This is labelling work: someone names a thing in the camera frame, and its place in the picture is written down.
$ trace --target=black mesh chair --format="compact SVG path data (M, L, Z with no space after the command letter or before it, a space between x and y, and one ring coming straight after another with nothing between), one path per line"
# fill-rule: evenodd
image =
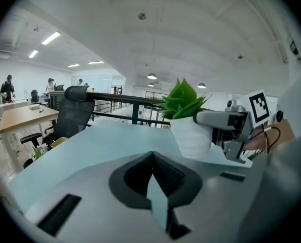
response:
M70 138L84 130L91 117L95 106L94 100L87 99L87 86L72 86L66 89L65 97L62 99L57 124L54 133L48 134L43 143L47 143L49 148L51 142L61 138ZM40 133L32 134L22 138L21 143L32 141L34 146L38 145L37 138Z
M38 103L39 102L39 96L37 90L32 90L31 92L31 102L32 103Z
M56 86L55 91L64 91L64 85Z

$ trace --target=white table surface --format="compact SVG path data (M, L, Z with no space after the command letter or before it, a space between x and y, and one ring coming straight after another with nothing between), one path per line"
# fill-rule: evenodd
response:
M11 180L10 186L22 211L26 212L49 189L76 171L148 151L182 157L171 130L102 120L33 162ZM226 160L220 147L212 146L209 154L206 162L219 164Z

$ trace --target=fluorescent light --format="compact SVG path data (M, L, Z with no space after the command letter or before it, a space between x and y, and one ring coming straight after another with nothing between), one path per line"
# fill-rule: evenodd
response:
M149 73L147 78L149 79L157 79L156 75L154 73Z
M88 64L98 64L98 63L104 63L104 61L93 61L93 62L88 62Z
M198 84L198 87L199 88L206 88L206 85L204 83L200 83L200 84Z
M38 53L38 51L34 50L34 51L30 54L29 58L33 58L33 57L35 56L35 54L37 54L37 53Z
M60 35L59 32L55 32L51 36L49 36L47 39L43 41L43 45L47 45L49 42L51 42L53 39L57 38Z
M69 65L68 67L77 67L79 64Z

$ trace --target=black rubber cover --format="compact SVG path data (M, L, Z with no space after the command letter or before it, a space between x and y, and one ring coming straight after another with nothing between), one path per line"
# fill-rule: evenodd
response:
M148 152L113 171L109 179L110 190L128 207L151 209L151 201L146 195L152 174L172 208L190 204L202 187L201 177L193 170L158 152Z
M37 226L49 235L55 236L81 199L76 195L66 195Z

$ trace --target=wooden desk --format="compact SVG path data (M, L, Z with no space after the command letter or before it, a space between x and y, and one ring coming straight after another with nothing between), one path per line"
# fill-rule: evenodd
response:
M25 102L15 102L15 103L3 103L0 104L0 117L2 117L3 112L6 110L14 109L14 108L19 108L23 107L26 105L29 105L30 103L25 101Z
M8 135L17 132L20 129L27 129L35 125L39 125L40 132L43 134L41 123L55 120L57 119L57 116L58 111L42 105L40 105L40 109L37 110L30 110L28 105L3 112L0 123L0 135L17 173L22 171L22 167L20 166L17 156L11 147Z

